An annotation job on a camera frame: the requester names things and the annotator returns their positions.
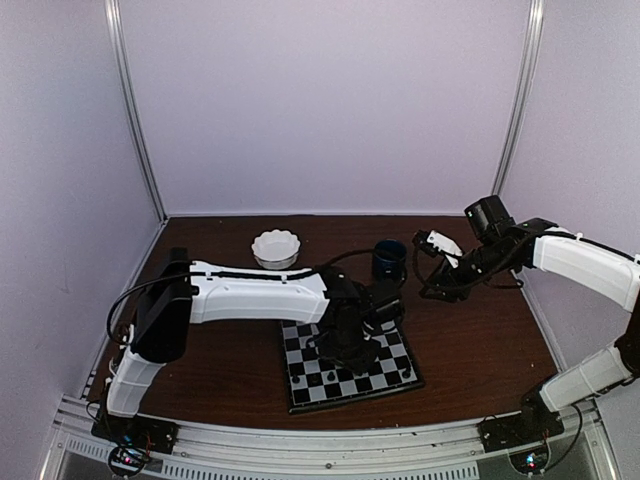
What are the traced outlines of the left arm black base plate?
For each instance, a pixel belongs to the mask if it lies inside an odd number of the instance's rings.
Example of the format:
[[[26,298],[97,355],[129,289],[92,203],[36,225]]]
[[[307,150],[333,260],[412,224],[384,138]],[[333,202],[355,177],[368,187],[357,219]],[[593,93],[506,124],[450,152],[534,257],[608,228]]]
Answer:
[[[144,416],[132,418],[101,413],[91,428],[95,437],[140,450],[171,454],[179,426],[171,421]]]

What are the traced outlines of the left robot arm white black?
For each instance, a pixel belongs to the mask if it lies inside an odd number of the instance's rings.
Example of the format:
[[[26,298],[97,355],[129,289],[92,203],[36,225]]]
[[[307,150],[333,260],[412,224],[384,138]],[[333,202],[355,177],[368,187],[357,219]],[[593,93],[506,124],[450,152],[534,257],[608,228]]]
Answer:
[[[136,415],[157,373],[180,359],[189,327],[219,320],[276,320],[313,325],[319,358],[354,374],[377,359],[376,335],[404,316],[392,280],[363,285],[329,261],[294,271],[238,269],[190,259],[171,249],[156,279],[135,287],[139,297],[130,335],[108,387],[106,429],[123,444],[144,433]]]

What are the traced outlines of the folding black silver chessboard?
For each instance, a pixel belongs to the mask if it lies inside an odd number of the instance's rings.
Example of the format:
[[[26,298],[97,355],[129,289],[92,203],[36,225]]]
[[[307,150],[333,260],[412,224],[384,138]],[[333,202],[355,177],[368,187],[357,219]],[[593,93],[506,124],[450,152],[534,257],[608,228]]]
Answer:
[[[347,364],[320,355],[315,324],[280,324],[288,412],[327,410],[387,397],[425,385],[402,329],[392,322],[364,339],[364,351]]]

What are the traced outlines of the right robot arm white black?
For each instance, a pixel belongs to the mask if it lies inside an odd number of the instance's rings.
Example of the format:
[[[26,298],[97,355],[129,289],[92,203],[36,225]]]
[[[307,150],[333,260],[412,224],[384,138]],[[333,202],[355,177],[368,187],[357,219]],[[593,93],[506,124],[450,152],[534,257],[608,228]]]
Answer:
[[[522,399],[512,430],[519,440],[535,440],[562,409],[604,393],[639,376],[639,259],[571,233],[541,218],[516,222],[497,195],[484,197],[465,211],[479,246],[464,252],[451,238],[418,231],[415,253],[440,257],[441,263],[419,279],[424,299],[450,303],[495,275],[524,268],[559,275],[612,300],[629,312],[617,340],[578,365],[536,386]]]

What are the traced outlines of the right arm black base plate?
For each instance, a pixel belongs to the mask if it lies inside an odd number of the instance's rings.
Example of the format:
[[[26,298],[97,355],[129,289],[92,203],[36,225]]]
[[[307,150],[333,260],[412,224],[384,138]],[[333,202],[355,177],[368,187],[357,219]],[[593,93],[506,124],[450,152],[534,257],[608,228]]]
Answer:
[[[477,427],[486,453],[541,442],[565,431],[558,416],[543,420],[541,424],[531,424],[525,421],[521,413],[487,418]]]

